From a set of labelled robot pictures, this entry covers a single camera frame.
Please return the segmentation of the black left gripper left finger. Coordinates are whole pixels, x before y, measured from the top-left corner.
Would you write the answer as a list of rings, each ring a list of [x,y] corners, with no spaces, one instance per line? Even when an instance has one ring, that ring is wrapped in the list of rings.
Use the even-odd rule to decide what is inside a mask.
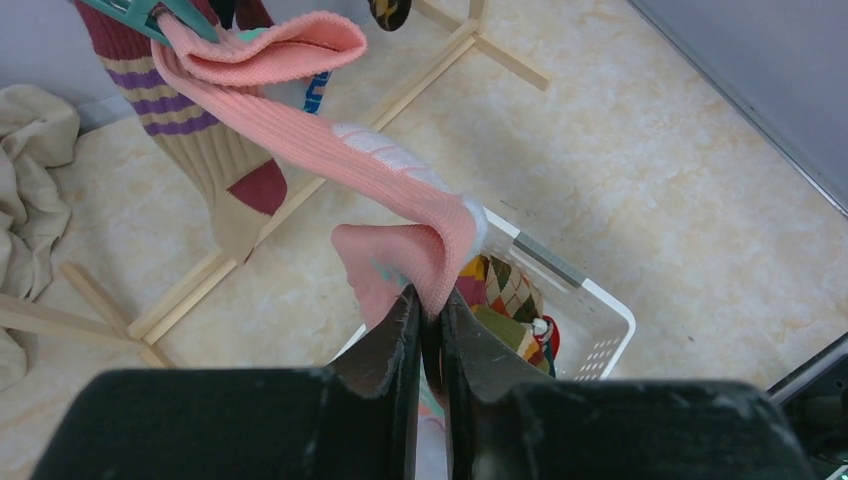
[[[422,306],[413,287],[330,364],[124,369],[75,398],[36,479],[411,479]]]

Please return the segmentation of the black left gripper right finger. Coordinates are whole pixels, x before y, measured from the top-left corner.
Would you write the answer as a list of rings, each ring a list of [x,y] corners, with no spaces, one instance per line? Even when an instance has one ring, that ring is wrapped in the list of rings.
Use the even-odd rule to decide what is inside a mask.
[[[810,479],[779,409],[734,381],[562,381],[452,293],[439,317],[453,479]]]

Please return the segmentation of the olive green orange sock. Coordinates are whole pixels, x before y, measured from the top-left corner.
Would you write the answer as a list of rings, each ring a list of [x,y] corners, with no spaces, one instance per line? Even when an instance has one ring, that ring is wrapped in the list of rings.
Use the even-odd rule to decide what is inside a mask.
[[[502,315],[485,305],[471,308],[475,318],[509,349],[545,374],[551,371],[544,349],[533,335],[532,328]]]

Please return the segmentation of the pink sock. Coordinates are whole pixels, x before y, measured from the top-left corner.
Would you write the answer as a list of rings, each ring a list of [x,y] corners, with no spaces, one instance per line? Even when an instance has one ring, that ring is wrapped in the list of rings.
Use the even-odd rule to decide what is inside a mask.
[[[264,97],[260,88],[346,66],[366,50],[362,30],[347,18],[312,12],[253,34],[219,33],[212,43],[168,14],[158,24],[170,45],[153,50],[164,80],[222,123],[288,163],[345,185],[402,218],[448,238],[460,266],[478,235],[473,207],[450,191],[414,155],[364,126],[337,123]],[[420,297],[407,286],[370,332],[386,326],[398,302],[418,309],[403,320],[407,334],[423,330]]]

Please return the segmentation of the red sock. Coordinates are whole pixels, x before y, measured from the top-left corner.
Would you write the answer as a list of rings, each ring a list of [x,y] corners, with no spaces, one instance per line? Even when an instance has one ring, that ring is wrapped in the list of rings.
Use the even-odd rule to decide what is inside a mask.
[[[551,377],[556,377],[555,360],[560,348],[560,333],[554,319],[548,315],[544,315],[542,319],[547,324],[547,331],[544,334],[544,353],[545,358],[549,363],[548,373]]]

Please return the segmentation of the brown beige argyle sock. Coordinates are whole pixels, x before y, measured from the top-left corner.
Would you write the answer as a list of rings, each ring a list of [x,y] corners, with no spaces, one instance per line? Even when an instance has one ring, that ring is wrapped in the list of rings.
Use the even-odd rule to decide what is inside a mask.
[[[543,297],[528,278],[512,264],[486,257],[486,305],[517,322],[532,323],[543,316]]]

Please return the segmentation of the purple orange sock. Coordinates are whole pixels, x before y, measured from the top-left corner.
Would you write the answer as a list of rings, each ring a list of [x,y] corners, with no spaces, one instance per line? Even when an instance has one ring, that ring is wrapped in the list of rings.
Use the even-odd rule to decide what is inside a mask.
[[[487,273],[489,257],[475,256],[459,273],[455,286],[466,304],[472,309],[487,306]]]

